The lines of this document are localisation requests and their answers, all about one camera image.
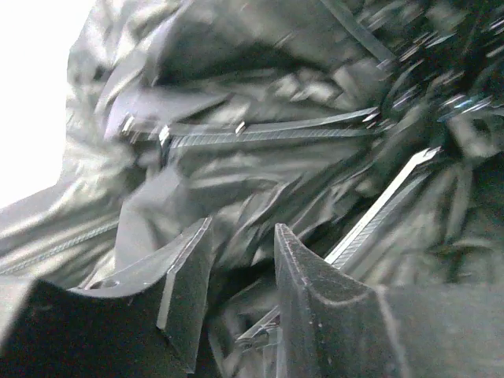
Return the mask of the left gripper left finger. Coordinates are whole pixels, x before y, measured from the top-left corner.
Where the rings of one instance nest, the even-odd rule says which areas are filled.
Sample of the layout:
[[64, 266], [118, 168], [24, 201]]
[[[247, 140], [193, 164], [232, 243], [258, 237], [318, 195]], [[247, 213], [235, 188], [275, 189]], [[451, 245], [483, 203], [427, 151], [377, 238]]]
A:
[[196, 367], [212, 221], [88, 289], [1, 280], [4, 377], [185, 377]]

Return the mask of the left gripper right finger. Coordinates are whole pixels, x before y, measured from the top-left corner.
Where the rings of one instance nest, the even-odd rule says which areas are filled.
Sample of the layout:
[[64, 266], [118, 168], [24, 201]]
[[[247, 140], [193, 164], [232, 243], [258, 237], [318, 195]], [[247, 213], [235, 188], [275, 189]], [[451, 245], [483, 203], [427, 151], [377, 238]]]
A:
[[289, 377], [500, 377], [499, 285], [369, 287], [275, 228]]

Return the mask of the blue umbrella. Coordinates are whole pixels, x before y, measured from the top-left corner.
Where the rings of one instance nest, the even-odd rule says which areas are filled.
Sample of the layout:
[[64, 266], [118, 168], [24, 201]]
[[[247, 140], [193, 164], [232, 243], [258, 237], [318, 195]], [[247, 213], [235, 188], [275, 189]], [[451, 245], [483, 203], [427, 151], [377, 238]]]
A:
[[1, 280], [88, 289], [210, 219], [185, 377], [289, 377], [278, 224], [369, 287], [503, 288], [500, 1], [99, 1], [68, 87]]

